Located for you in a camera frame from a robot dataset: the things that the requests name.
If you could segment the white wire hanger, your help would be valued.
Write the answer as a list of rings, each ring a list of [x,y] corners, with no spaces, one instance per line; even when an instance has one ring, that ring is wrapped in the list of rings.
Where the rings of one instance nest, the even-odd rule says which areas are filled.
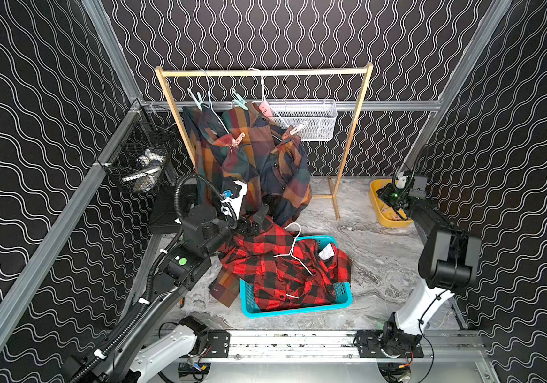
[[[281,262],[282,260],[284,260],[286,263],[288,263],[291,266],[299,267],[308,276],[314,276],[313,272],[309,269],[306,263],[300,257],[295,255],[295,252],[297,250],[298,239],[302,233],[302,227],[300,226],[299,223],[296,223],[296,222],[289,223],[288,225],[285,226],[286,231],[290,231],[291,228],[295,228],[296,231],[292,234],[292,244],[291,244],[290,250],[286,252],[285,254],[275,255],[273,258],[277,262]]]

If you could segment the red black plaid shirt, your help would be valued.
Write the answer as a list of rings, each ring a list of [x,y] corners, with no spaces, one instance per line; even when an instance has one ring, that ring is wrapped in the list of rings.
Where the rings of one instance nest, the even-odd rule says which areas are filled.
[[[260,311],[324,306],[336,299],[334,285],[351,281],[352,261],[336,244],[299,239],[300,228],[267,217],[256,236],[237,234],[222,247],[222,268],[209,285],[210,295],[231,306],[239,282],[253,286]]]

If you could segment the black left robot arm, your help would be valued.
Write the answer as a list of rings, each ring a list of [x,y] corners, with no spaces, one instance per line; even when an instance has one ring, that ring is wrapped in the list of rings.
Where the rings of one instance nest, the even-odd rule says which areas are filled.
[[[182,319],[170,333],[149,344],[151,332],[211,267],[211,259],[236,235],[256,235],[270,207],[262,204],[250,218],[241,216],[248,186],[225,180],[218,190],[206,177],[179,178],[174,210],[179,231],[160,250],[147,272],[144,292],[117,327],[88,355],[69,357],[61,373],[66,382],[149,382],[182,357],[195,362],[216,352],[209,330],[195,319]]]

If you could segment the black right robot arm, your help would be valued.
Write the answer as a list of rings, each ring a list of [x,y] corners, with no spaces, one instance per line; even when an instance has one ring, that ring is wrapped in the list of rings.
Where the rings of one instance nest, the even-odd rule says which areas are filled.
[[[418,356],[432,316],[477,281],[482,240],[452,223],[426,198],[427,181],[405,164],[388,182],[371,184],[370,198],[381,225],[405,228],[412,223],[423,235],[420,280],[380,335],[380,349],[387,357]]]

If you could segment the pink clothespin on hanger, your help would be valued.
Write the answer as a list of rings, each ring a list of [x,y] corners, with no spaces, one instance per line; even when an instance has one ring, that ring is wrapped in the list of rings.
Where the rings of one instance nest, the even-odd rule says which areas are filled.
[[[261,111],[262,115],[267,118],[273,118],[273,110],[270,106],[270,104],[266,101],[262,101],[258,105],[259,110]]]

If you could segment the white hanger left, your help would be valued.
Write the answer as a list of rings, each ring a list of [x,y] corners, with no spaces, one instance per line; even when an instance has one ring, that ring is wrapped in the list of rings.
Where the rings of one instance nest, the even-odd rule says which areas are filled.
[[[199,106],[198,108],[202,110],[204,107],[206,107],[211,113],[216,117],[222,128],[225,130],[226,133],[230,134],[230,130],[225,125],[224,121],[220,117],[220,115],[214,111],[213,102],[212,102],[212,85],[210,84],[208,74],[205,69],[200,69],[200,71],[203,73],[204,78],[206,79],[206,97],[203,97],[200,93],[198,93],[198,100],[199,100]]]

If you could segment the white hanger middle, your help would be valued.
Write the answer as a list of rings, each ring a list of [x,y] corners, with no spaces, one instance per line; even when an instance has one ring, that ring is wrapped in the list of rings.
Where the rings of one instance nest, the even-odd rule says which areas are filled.
[[[248,70],[258,74],[259,83],[260,83],[260,86],[261,86],[260,103],[262,101],[267,101],[266,100],[265,77],[261,74],[261,70],[257,69],[257,68],[254,68],[254,67],[250,67],[250,68],[248,68]],[[280,113],[278,113],[278,111],[274,110],[273,108],[272,108],[272,110],[273,110],[273,118],[269,118],[269,119],[274,119],[276,122],[280,122],[287,129],[289,127],[289,124],[284,120],[284,118],[280,115]]]

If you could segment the multicolour plaid shirt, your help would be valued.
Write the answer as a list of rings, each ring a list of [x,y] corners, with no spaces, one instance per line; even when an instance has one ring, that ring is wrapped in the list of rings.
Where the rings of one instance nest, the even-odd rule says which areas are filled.
[[[185,107],[183,124],[195,148],[197,173],[218,190],[225,179],[248,185],[242,217],[254,214],[262,204],[270,206],[268,216],[283,228],[296,221],[312,197],[310,171],[300,137],[271,125],[270,120],[250,105],[219,114],[230,134],[206,107]],[[246,135],[238,148],[232,140]]]

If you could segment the pink clothespin on shirt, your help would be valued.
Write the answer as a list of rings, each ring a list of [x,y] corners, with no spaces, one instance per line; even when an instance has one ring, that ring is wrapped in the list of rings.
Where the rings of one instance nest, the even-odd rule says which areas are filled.
[[[245,138],[244,132],[241,132],[236,138],[234,138],[231,142],[233,148],[238,148],[243,139]]]

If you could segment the white clothespin on shirt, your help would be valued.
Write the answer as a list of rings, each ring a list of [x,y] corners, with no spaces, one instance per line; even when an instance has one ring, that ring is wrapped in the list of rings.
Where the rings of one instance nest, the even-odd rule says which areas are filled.
[[[305,128],[308,127],[308,122],[307,121],[303,121],[302,123],[300,123],[299,125],[297,126],[293,126],[290,130],[289,130],[289,135],[291,136],[297,136],[300,132],[302,132]]]

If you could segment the green clothespin middle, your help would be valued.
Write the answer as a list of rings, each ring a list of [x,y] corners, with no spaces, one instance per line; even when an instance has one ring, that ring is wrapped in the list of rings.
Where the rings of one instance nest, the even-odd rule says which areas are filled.
[[[238,91],[236,91],[235,88],[232,88],[230,90],[230,94],[233,97],[232,104],[235,107],[242,108],[245,111],[249,110],[247,101],[244,99],[244,97],[242,95],[239,94]]]

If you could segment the green clothespin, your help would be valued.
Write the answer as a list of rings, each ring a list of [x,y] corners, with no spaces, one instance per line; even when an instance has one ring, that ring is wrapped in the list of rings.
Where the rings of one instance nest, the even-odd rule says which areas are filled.
[[[236,91],[235,88],[232,88],[230,90],[230,94],[233,97],[232,104],[235,107],[242,108],[245,111],[249,110],[247,101],[244,99],[244,97],[242,95],[239,94],[238,91]]]
[[[204,101],[203,96],[200,94],[200,92],[194,93],[194,92],[192,91],[192,89],[190,89],[190,88],[187,88],[186,91],[187,91],[188,95],[190,96],[192,102],[195,104],[195,106],[196,106],[200,111],[202,111],[202,108],[203,108],[203,106],[204,106],[204,104],[205,104],[205,101]]]

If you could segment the green clothespin left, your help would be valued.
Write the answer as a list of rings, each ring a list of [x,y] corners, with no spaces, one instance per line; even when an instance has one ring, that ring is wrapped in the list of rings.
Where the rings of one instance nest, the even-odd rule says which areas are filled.
[[[204,104],[205,104],[205,101],[204,101],[203,96],[200,94],[200,92],[194,93],[194,92],[192,91],[192,89],[190,89],[190,88],[187,88],[186,91],[187,91],[188,95],[190,96],[192,102],[195,104],[195,106],[196,106],[200,111],[202,111],[202,108],[203,108],[203,106],[204,106]]]

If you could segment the wooden clothes rack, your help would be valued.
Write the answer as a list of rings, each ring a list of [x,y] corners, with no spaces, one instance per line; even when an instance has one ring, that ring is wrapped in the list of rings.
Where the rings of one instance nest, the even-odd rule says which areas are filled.
[[[298,76],[298,77],[307,77],[307,76],[328,76],[328,75],[355,75],[360,74],[363,76],[361,90],[359,96],[356,100],[356,106],[353,112],[353,120],[351,123],[351,128],[348,133],[348,141],[345,145],[345,150],[343,152],[342,160],[340,162],[340,167],[337,172],[337,178],[333,180],[331,177],[328,178],[329,182],[329,194],[314,195],[313,199],[329,199],[332,202],[333,210],[337,220],[340,220],[340,208],[338,203],[338,190],[340,188],[340,182],[345,170],[345,165],[348,160],[349,150],[351,148],[353,138],[358,126],[358,121],[360,114],[363,108],[364,100],[366,93],[368,91],[369,83],[372,77],[372,71],[374,65],[372,62],[369,62],[364,67],[352,67],[352,68],[334,68],[334,69],[298,69],[298,70],[214,70],[207,72],[206,70],[164,70],[163,67],[155,67],[155,75],[159,81],[159,84],[162,88],[163,95],[166,99],[171,113],[173,115],[174,121],[178,126],[178,130],[182,137],[182,142],[189,154],[189,158],[192,164],[193,170],[197,169],[196,160],[195,160],[195,148],[190,141],[190,136],[186,131],[185,125],[183,124],[183,119],[180,116],[180,110],[177,106],[174,95],[171,92],[171,87],[169,85],[169,78],[201,78],[201,77],[211,77],[211,78],[243,78],[243,77],[275,77],[281,78],[285,76]]]

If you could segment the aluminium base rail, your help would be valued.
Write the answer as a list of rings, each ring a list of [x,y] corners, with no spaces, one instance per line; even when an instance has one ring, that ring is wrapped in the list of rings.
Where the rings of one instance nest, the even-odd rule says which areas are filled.
[[[203,362],[478,362],[471,331],[428,331],[414,351],[384,351],[378,330],[211,330]]]

